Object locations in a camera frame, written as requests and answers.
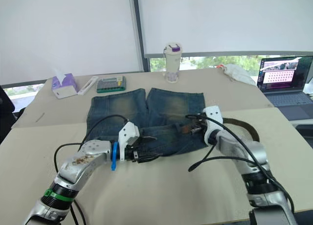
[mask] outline denim shorts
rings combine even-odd
[[[139,128],[140,136],[156,138],[154,141],[140,144],[141,151],[163,156],[187,153],[206,146],[201,133],[183,134],[181,129],[190,123],[185,115],[201,113],[204,107],[203,93],[182,93],[156,88],[150,90],[147,100],[145,89],[97,96],[91,101],[87,132],[101,118],[120,114]],[[122,127],[121,118],[109,118],[98,124],[87,140],[118,141],[118,132]]]

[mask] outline green calculator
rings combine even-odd
[[[126,89],[124,76],[100,79],[97,84],[97,93],[123,91]]]

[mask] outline robotic hand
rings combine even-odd
[[[247,197],[256,209],[250,212],[251,224],[296,225],[293,213],[289,209],[283,187],[274,179],[263,145],[256,141],[237,139],[217,123],[223,123],[218,106],[207,107],[206,116],[197,117],[201,126],[205,126],[204,141],[215,144],[225,156],[233,157],[236,167],[245,182]],[[151,140],[153,137],[142,137]],[[109,141],[91,140],[62,165],[50,188],[38,200],[28,215],[26,225],[60,225],[70,210],[70,206],[83,188],[93,171],[100,165],[116,159],[132,160],[138,163],[158,158],[158,154],[141,153],[135,144],[140,139],[138,127],[127,122],[119,132],[118,145]]]

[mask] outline tissue box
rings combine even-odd
[[[71,73],[65,74],[65,78],[62,83],[60,83],[57,77],[53,77],[51,89],[58,99],[76,95],[78,92],[74,76]]]

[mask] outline laptop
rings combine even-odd
[[[285,117],[313,119],[313,100],[303,93],[313,56],[264,58],[257,86]]]

